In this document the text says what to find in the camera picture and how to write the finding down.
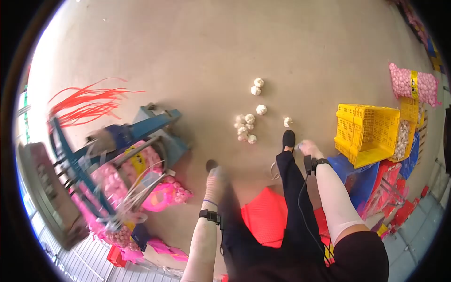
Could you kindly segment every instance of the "black shoe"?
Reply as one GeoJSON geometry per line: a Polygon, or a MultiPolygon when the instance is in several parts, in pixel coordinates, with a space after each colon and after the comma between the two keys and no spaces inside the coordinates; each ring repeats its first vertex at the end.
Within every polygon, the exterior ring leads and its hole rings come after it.
{"type": "Polygon", "coordinates": [[[287,129],[283,133],[282,137],[282,152],[285,150],[285,146],[292,147],[294,149],[296,144],[296,136],[292,130],[287,129]]]}

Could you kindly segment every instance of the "hand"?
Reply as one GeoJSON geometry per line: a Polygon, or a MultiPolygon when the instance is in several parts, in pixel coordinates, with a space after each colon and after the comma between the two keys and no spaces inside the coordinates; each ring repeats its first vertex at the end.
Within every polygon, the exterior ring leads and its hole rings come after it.
{"type": "Polygon", "coordinates": [[[228,176],[223,167],[218,166],[210,170],[207,177],[207,190],[204,198],[219,204],[228,181],[228,176]]]}
{"type": "Polygon", "coordinates": [[[324,158],[324,155],[312,140],[302,140],[301,143],[298,144],[298,148],[304,156],[312,155],[312,158],[324,158]]]}

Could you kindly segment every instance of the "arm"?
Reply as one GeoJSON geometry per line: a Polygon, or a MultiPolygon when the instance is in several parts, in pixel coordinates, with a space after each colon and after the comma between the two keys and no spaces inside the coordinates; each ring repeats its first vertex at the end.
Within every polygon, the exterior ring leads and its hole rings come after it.
{"type": "MultiPolygon", "coordinates": [[[[299,144],[299,149],[304,155],[312,155],[317,159],[324,158],[324,155],[311,140],[302,141],[299,144]]],[[[349,234],[369,231],[353,207],[345,185],[330,165],[320,164],[317,166],[316,180],[322,208],[326,215],[327,227],[334,246],[349,234]]]]}
{"type": "MultiPolygon", "coordinates": [[[[221,174],[221,167],[214,168],[210,171],[207,178],[205,200],[219,204],[224,188],[224,180],[221,174]]],[[[201,210],[203,209],[217,212],[217,206],[207,201],[203,201],[201,210]]],[[[216,257],[216,230],[217,226],[215,222],[208,221],[206,218],[199,218],[194,229],[189,248],[188,263],[186,264],[181,281],[213,281],[213,269],[215,267],[216,257]]]]}

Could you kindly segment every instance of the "black wrist strap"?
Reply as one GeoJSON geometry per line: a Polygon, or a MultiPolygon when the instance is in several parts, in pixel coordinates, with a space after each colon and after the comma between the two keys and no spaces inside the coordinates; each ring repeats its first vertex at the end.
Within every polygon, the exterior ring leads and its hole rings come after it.
{"type": "Polygon", "coordinates": [[[327,159],[315,159],[315,158],[313,158],[312,159],[312,170],[314,172],[316,172],[316,167],[318,165],[323,164],[323,163],[326,163],[326,164],[328,164],[328,165],[330,165],[332,167],[331,163],[327,159]]]}
{"type": "Polygon", "coordinates": [[[331,163],[327,160],[327,159],[316,159],[316,158],[312,158],[312,155],[307,155],[304,157],[304,167],[305,167],[305,171],[307,172],[307,175],[312,174],[313,172],[316,172],[316,167],[320,164],[326,163],[328,165],[331,165],[331,163]]]}
{"type": "Polygon", "coordinates": [[[212,212],[212,211],[209,211],[207,209],[201,210],[199,212],[199,217],[204,217],[208,221],[213,221],[213,222],[216,223],[216,225],[220,225],[221,224],[221,217],[216,212],[212,212]]]}

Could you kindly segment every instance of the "yellow plastic crate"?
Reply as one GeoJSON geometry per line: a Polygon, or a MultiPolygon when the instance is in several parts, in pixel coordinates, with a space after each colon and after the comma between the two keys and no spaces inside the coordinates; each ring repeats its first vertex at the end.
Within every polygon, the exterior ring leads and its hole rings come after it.
{"type": "Polygon", "coordinates": [[[419,101],[408,97],[400,97],[401,102],[401,119],[415,123],[418,127],[423,125],[424,111],[421,115],[421,121],[418,123],[418,106],[419,101]]]}
{"type": "Polygon", "coordinates": [[[416,128],[416,124],[413,122],[409,121],[409,125],[410,125],[410,129],[409,129],[409,136],[407,137],[409,140],[409,143],[407,143],[407,146],[405,147],[405,154],[404,157],[400,158],[400,159],[395,159],[395,158],[388,158],[389,161],[391,162],[400,162],[403,161],[405,159],[407,159],[410,155],[410,150],[412,149],[412,145],[414,143],[414,136],[415,136],[415,128],[416,128]]]}
{"type": "Polygon", "coordinates": [[[354,168],[393,156],[400,111],[387,107],[339,104],[335,148],[354,168]]]}

